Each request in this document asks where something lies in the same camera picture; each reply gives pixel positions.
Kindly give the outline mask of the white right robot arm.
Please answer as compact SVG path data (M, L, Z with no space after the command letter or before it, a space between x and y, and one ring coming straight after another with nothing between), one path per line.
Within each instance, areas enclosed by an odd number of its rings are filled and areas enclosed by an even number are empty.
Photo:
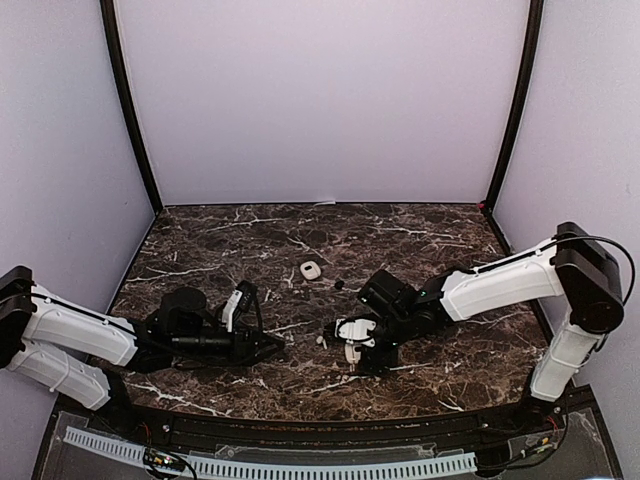
M380 375L397 362L401 345L510 305L563 297L568 310L548 350L534 367L525 400L510 413L521 434L549 416L573 375L623 319L632 289L606 250L610 239L574 222L532 248L480 267L450 269L416 289L387 270L373 274L357 294L368 315L333 322L333 336L363 374Z

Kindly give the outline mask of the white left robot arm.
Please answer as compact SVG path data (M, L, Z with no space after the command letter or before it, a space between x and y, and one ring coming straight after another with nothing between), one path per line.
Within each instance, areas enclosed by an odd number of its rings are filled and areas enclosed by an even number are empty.
M70 356L84 352L138 373L168 369L176 359L212 368L253 366L283 350L264 323L242 316L260 311L257 288L243 281L215 311L205 294L180 287L138 321L100 314L66 301L16 266L1 277L1 366L30 377L85 408L101 411L120 436L141 427L140 412L123 398L125 388L105 371Z

